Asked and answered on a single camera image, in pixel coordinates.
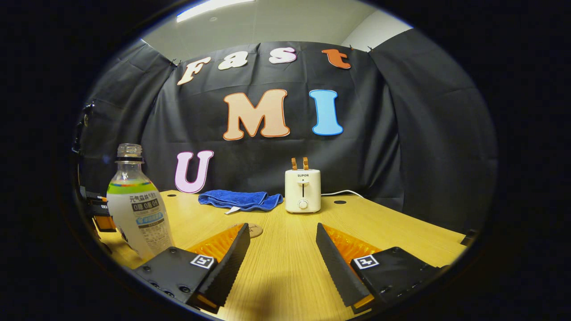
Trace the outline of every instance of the plastic bottle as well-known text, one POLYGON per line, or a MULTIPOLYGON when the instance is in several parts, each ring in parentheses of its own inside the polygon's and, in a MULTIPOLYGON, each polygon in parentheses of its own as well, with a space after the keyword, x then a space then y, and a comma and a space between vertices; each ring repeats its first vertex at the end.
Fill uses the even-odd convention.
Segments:
POLYGON ((120 144, 117 173, 107 188, 107 207, 123 239, 144 260, 173 246, 159 191, 141 170, 141 145, 120 144))

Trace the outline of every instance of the ceiling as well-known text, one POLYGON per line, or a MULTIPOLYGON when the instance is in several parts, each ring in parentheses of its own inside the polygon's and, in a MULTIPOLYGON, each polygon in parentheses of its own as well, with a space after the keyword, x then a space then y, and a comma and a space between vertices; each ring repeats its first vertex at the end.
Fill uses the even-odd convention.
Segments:
POLYGON ((354 0, 256 0, 179 23, 176 17, 166 19, 142 39, 176 61, 247 43, 311 41, 341 45, 376 10, 354 0))

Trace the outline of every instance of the green label stripe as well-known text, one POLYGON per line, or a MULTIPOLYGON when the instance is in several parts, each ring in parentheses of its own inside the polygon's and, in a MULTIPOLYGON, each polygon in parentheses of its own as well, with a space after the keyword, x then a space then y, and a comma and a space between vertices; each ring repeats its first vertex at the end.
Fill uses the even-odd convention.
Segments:
POLYGON ((133 194, 146 191, 156 191, 156 187, 151 182, 144 182, 140 184, 115 184, 110 183, 107 188, 109 194, 133 194))

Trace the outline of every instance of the letter m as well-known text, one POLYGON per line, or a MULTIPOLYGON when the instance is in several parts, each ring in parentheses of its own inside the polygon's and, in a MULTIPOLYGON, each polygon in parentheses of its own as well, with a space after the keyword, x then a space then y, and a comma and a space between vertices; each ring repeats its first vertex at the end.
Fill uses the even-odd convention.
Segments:
POLYGON ((260 131, 264 137, 283 137, 289 135, 289 128, 284 120, 284 98, 287 91, 271 89, 266 91, 256 107, 252 105, 244 93, 231 94, 224 97, 228 104, 228 130, 223 137, 227 141, 235 141, 244 137, 240 130, 240 122, 250 137, 254 137, 264 119, 264 128, 260 131))

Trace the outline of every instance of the toaster knob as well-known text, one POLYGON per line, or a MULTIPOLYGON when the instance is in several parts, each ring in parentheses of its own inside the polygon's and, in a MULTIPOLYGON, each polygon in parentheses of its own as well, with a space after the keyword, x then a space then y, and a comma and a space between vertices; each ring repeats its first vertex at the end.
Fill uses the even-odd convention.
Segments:
POLYGON ((309 204, 307 203, 306 200, 300 200, 299 203, 297 204, 297 206, 299 206, 300 209, 305 210, 307 208, 309 204))

